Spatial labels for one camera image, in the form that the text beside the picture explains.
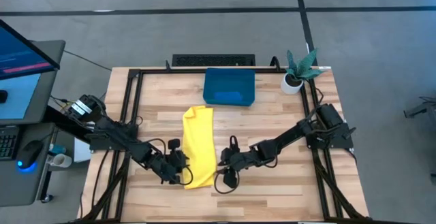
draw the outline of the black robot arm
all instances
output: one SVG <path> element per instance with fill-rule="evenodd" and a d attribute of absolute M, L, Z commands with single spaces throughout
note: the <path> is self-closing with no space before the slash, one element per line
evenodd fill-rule
<path fill-rule="evenodd" d="M 285 133 L 275 139 L 264 140 L 251 145 L 247 152 L 241 152 L 236 137 L 230 137 L 230 146 L 222 151 L 221 162 L 218 164 L 223 168 L 217 171 L 216 177 L 223 174 L 224 183 L 233 191 L 238 186 L 239 179 L 237 176 L 239 171 L 248 169 L 251 166 L 275 167 L 277 157 L 281 151 L 302 137 L 306 137 L 309 147 L 328 148 L 333 144 L 351 145 L 348 147 L 352 147 L 350 135 L 353 131 L 354 128 L 348 128 L 347 123 L 343 122 L 332 104 L 324 104 L 314 109 L 308 117 L 298 121 L 294 127 Z"/>
<path fill-rule="evenodd" d="M 113 121 L 106 114 L 106 107 L 102 101 L 92 95 L 83 95 L 67 111 L 67 116 L 76 121 L 80 126 L 87 127 L 86 122 L 94 122 L 95 126 L 92 133 L 85 135 L 92 143 L 93 140 L 105 140 L 122 146 L 126 153 L 141 167 L 146 170 L 151 169 L 161 178 L 162 182 L 170 184 L 186 185 L 190 182 L 181 182 L 178 174 L 182 169 L 187 167 L 186 156 L 181 150 L 176 150 L 180 146 L 179 139 L 173 139 L 168 142 L 171 149 L 169 155 L 165 155 L 150 142 L 136 139 L 132 133 L 138 130 L 135 123 L 120 123 Z"/>

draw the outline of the computer mouse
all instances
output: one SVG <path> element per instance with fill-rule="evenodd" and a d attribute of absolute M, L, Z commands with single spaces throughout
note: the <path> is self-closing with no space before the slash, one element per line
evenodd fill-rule
<path fill-rule="evenodd" d="M 20 169 L 27 169 L 33 163 L 40 154 L 44 143 L 39 140 L 33 140 L 24 146 L 17 155 L 17 164 Z"/>

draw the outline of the keyboard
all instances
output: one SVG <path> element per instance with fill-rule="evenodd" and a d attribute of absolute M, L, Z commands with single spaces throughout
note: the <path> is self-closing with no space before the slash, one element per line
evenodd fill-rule
<path fill-rule="evenodd" d="M 0 161 L 15 159 L 19 135 L 19 127 L 0 128 Z"/>
<path fill-rule="evenodd" d="M 173 67 L 255 66 L 254 54 L 173 54 Z"/>

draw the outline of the potted plant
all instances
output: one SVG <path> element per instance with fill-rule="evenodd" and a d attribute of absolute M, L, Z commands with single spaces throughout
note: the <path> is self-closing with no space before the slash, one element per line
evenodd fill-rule
<path fill-rule="evenodd" d="M 311 69 L 313 62 L 316 59 L 316 52 L 317 49 L 313 50 L 303 60 L 295 64 L 292 53 L 289 50 L 287 51 L 289 68 L 286 69 L 286 74 L 280 84 L 281 90 L 284 93 L 288 95 L 297 93 L 301 89 L 305 80 L 315 78 L 323 72 L 319 69 Z"/>

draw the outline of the wooden tabletop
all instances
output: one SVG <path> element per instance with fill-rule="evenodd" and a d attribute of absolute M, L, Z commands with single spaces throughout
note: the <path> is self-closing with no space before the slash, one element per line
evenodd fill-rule
<path fill-rule="evenodd" d="M 112 70 L 105 104 L 114 120 L 119 120 L 127 82 L 128 68 Z M 215 106 L 213 133 L 217 160 L 228 146 L 229 137 L 238 138 L 241 150 L 261 140 L 275 138 L 305 117 L 300 94 L 281 92 L 283 74 L 255 75 L 255 102 L 250 107 Z M 342 114 L 337 88 L 330 71 L 315 79 L 316 87 L 325 95 L 323 103 L 332 103 Z M 130 117 L 136 81 L 129 99 Z M 138 115 L 144 121 L 138 138 L 182 138 L 182 116 L 191 106 L 204 105 L 204 74 L 147 74 L 144 76 Z M 313 107 L 311 96 L 308 100 Z M 159 143 L 154 144 L 162 149 Z M 342 149 L 332 149 L 332 163 L 337 184 L 356 210 L 368 215 L 354 159 Z M 104 152 L 91 158 L 83 191 L 84 213 L 91 207 L 91 196 L 98 167 Z M 103 165 L 96 199 L 108 183 L 112 153 Z M 225 190 L 222 180 L 217 186 Z M 330 215 L 334 216 L 330 189 L 326 185 Z M 112 196 L 109 217 L 114 216 L 118 189 Z M 240 172 L 240 185 L 233 193 L 218 194 L 213 187 L 184 190 L 182 186 L 160 184 L 151 171 L 131 161 L 123 205 L 122 222 L 134 221 L 321 221 L 311 151 L 305 139 L 284 148 L 276 168 L 252 167 Z"/>

